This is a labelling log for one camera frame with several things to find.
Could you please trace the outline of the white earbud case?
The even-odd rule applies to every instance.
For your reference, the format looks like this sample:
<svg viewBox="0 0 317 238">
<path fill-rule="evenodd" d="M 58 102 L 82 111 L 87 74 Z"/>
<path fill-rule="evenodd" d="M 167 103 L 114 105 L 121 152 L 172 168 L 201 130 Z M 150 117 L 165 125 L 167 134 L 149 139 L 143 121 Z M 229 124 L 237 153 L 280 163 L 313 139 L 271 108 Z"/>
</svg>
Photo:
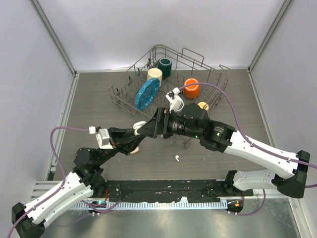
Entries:
<svg viewBox="0 0 317 238">
<path fill-rule="evenodd" d="M 147 123 L 146 121 L 136 122 L 136 123 L 133 125 L 134 135 L 139 135 L 138 129 L 140 129 L 140 128 L 141 128 L 142 126 L 144 126 L 146 123 Z"/>
</svg>

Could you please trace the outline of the beige earbud charging case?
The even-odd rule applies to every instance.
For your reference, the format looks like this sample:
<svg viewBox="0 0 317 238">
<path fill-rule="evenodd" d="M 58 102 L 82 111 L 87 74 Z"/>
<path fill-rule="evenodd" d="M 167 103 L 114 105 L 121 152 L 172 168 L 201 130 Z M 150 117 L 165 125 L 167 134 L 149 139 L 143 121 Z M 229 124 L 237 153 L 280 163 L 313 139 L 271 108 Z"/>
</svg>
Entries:
<svg viewBox="0 0 317 238">
<path fill-rule="evenodd" d="M 139 146 L 137 146 L 130 154 L 135 154 L 139 152 Z"/>
</svg>

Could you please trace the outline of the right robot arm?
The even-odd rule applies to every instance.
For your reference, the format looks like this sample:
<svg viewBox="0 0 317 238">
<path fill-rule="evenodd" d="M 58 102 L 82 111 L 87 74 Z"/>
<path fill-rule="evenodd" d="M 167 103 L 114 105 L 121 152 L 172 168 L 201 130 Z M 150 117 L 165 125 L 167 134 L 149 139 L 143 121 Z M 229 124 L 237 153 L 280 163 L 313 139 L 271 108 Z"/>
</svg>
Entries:
<svg viewBox="0 0 317 238">
<path fill-rule="evenodd" d="M 264 167 L 253 172 L 229 171 L 223 188 L 230 196 L 248 189 L 271 188 L 292 198 L 304 196 L 308 152 L 287 152 L 251 139 L 230 125 L 211 120 L 197 104 L 188 104 L 178 113 L 157 108 L 152 119 L 136 132 L 150 138 L 161 135 L 167 139 L 175 134 L 196 138 L 208 150 L 239 156 Z"/>
</svg>

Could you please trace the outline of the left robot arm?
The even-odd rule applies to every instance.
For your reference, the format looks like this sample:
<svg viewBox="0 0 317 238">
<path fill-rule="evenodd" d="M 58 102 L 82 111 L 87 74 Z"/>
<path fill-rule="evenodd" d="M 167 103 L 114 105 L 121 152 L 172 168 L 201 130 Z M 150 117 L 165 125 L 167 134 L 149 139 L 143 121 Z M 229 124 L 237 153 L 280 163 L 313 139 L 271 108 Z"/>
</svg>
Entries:
<svg viewBox="0 0 317 238">
<path fill-rule="evenodd" d="M 130 155 L 145 139 L 134 128 L 91 126 L 84 132 L 96 136 L 98 148 L 80 148 L 75 155 L 75 168 L 63 174 L 61 182 L 27 204 L 15 204 L 10 234 L 17 231 L 21 238 L 39 238 L 56 218 L 76 203 L 92 196 L 102 197 L 106 180 L 101 175 L 101 165 L 118 153 Z"/>
</svg>

